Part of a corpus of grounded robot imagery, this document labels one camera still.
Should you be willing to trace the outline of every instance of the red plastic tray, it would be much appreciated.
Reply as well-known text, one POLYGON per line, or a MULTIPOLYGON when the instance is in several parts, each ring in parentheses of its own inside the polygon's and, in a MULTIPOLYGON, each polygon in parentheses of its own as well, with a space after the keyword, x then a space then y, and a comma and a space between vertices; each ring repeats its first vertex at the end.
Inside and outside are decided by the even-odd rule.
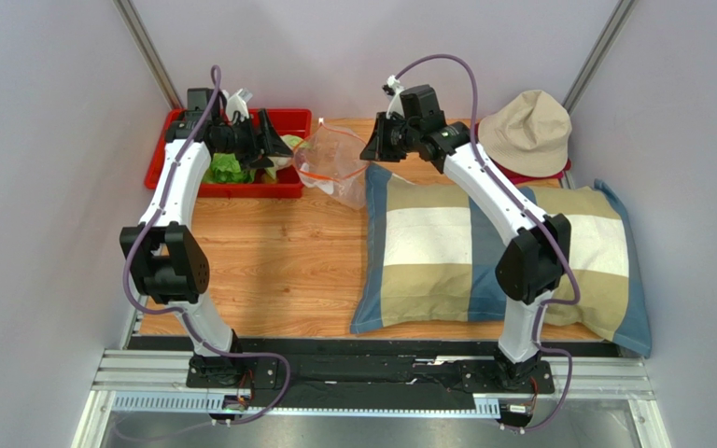
MULTIPOLYGON (((184 109, 174 109, 162 125, 160 141, 154 150, 151 164, 148 166, 144 184, 148 189, 156 189, 165 162, 165 131, 171 121, 178 118, 184 109)), ((250 109, 254 124, 259 124, 257 109, 250 109)), ((279 135, 297 135, 301 138, 309 136, 312 130, 312 112, 308 109, 267 109, 267 115, 279 135)), ((198 188, 199 198, 288 198, 297 199, 303 195, 303 183, 295 168, 285 168, 278 173, 277 184, 262 184, 260 173, 257 173, 253 184, 201 184, 198 188)))

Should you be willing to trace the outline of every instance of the plastic bag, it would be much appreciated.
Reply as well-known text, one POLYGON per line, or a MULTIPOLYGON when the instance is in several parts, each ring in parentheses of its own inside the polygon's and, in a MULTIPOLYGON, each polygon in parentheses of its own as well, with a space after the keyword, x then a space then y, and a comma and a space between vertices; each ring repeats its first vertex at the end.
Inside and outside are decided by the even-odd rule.
MULTIPOLYGON (((294 149, 301 141, 303 141, 302 138, 300 138, 297 135, 282 135, 281 139, 284 140, 284 143, 287 144, 289 149, 294 149)), ((292 164, 292 158, 291 157, 276 157, 276 156, 270 156, 268 157, 273 162, 273 168, 265 168, 264 172, 275 182, 278 182, 278 177, 276 176, 276 173, 279 170, 283 170, 284 168, 287 168, 292 164)))
POLYGON ((317 187, 333 199, 360 209, 367 203, 364 170, 359 159, 365 143, 353 131, 320 119, 314 133, 295 147, 292 164, 306 187, 317 187))

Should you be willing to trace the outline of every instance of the metal floor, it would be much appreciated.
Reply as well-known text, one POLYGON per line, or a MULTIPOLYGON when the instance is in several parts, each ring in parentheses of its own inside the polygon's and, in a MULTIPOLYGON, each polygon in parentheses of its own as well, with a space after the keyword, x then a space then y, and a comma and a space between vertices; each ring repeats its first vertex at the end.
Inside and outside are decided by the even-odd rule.
MULTIPOLYGON (((540 421, 554 406, 539 400, 540 421)), ((103 447, 285 447, 285 448, 552 448, 640 447, 626 400, 567 401, 555 421, 542 431, 518 436, 500 431, 494 421, 458 418, 267 416, 244 427, 203 427, 153 443, 119 439, 112 431, 145 438, 161 436, 205 422, 194 413, 112 413, 103 447)))

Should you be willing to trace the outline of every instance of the clear plastic bag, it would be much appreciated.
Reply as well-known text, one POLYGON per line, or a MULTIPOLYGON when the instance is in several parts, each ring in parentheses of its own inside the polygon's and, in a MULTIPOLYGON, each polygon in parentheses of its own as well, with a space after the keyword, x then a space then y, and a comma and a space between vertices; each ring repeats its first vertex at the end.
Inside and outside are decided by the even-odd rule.
POLYGON ((295 147, 292 164, 306 187, 317 187, 333 199, 360 209, 367 203, 364 170, 359 159, 366 144, 353 131, 329 126, 320 119, 317 129, 295 147))

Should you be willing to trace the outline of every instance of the red cloth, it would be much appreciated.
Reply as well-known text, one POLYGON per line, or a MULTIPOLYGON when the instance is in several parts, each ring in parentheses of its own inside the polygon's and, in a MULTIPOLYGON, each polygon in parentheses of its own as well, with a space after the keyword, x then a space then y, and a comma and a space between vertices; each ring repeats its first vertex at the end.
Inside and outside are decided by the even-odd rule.
POLYGON ((504 166, 500 166, 498 163, 494 162, 495 165, 497 165, 497 168, 499 168, 500 171, 504 175, 506 175, 509 179, 511 179, 511 182, 513 182, 514 185, 523 184, 525 182, 529 182, 531 180, 542 180, 542 179, 562 179, 563 178, 563 172, 568 171, 571 169, 571 160, 566 162, 566 166, 563 167, 562 170, 558 171, 554 175, 550 175, 549 177, 528 177, 526 175, 520 175, 518 173, 514 173, 513 171, 505 168, 504 166))

